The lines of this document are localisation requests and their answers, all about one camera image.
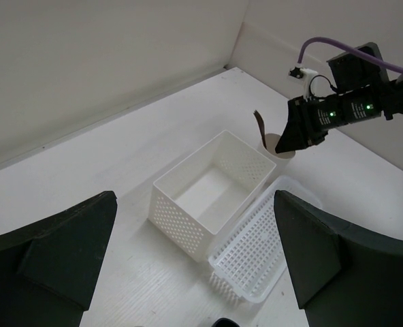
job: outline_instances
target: black object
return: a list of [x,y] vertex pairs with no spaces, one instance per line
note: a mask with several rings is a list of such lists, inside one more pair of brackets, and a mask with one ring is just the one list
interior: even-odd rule
[[[381,59],[376,44],[358,49]],[[337,94],[324,99],[312,97],[306,101],[301,96],[289,100],[288,121],[276,146],[277,153],[318,145],[329,129],[380,117],[381,112],[387,120],[394,114],[403,114],[403,77],[402,81],[389,81],[385,69],[349,53],[328,63]]]
[[114,192],[106,191],[0,236],[0,327],[79,326],[116,209]]
[[239,327],[239,325],[230,319],[227,318],[221,318],[216,321],[215,324],[212,325],[212,327]]
[[277,191],[274,212],[310,327],[403,326],[403,241]]

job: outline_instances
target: black wire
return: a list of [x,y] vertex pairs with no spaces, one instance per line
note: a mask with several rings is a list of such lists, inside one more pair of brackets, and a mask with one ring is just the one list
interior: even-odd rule
[[334,93],[338,94],[338,89],[333,86],[332,82],[330,82],[330,80],[329,80],[327,77],[325,77],[324,75],[316,75],[316,76],[313,76],[313,77],[312,77],[312,79],[310,80],[310,83],[309,83],[309,94],[310,94],[313,98],[315,98],[315,99],[325,99],[325,97],[317,97],[317,96],[315,96],[315,95],[312,93],[312,82],[313,82],[313,80],[314,80],[315,78],[317,78],[317,77],[325,78],[325,79],[329,82],[330,88],[332,89],[332,91],[333,91]]

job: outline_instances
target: deep white bin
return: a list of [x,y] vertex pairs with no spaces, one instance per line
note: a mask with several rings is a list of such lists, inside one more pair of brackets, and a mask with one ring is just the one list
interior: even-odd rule
[[153,183],[148,219],[195,261],[205,260],[275,167],[223,131]]

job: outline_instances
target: table surface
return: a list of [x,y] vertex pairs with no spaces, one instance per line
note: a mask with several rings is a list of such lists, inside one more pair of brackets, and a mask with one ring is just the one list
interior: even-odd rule
[[[123,115],[0,170],[0,234],[65,210],[103,190],[118,213],[90,310],[81,326],[307,326],[286,271],[266,302],[238,307],[146,220],[153,181],[224,129],[256,147],[258,110],[281,134],[287,99],[238,68]],[[403,240],[403,171],[339,131],[297,153],[285,174],[324,209]]]

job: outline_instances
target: white plastic basket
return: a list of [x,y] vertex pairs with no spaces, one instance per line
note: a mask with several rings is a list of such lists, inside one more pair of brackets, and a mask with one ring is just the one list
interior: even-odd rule
[[278,189],[322,208],[319,199],[297,181],[288,176],[276,179],[209,256],[214,269],[210,282],[229,300],[264,301],[286,268],[274,216],[274,194]]
[[195,261],[259,193],[276,164],[223,131],[153,183],[148,218]]

